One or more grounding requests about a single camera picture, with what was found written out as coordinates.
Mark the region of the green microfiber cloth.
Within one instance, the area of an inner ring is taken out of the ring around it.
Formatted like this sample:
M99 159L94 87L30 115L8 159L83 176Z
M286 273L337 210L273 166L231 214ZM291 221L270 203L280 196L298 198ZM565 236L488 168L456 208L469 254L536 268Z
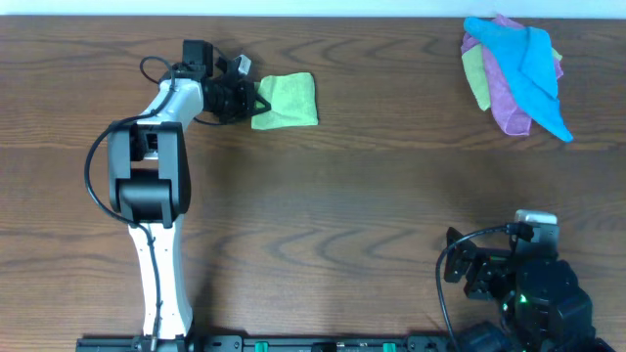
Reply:
M314 77L309 72L269 75L255 83L255 91L271 109L251 118L254 130L319 124Z

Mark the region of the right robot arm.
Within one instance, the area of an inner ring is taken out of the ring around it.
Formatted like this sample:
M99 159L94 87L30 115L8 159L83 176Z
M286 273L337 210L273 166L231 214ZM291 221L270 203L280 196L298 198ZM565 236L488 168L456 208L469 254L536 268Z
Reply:
M449 330L450 351L609 352L593 325L593 303L559 259L555 224L510 222L464 235L446 233L436 282L464 281L469 299L493 301L500 323Z

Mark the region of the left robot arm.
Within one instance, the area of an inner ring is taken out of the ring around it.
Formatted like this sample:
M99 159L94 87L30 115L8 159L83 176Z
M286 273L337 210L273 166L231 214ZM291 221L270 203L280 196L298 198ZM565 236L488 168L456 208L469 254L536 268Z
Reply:
M271 109L248 78L250 59L213 50L203 40L184 41L181 62L167 65L153 101L107 135L111 208L137 250L153 350L185 339L193 322L181 248L192 193L184 134L203 112L227 125Z

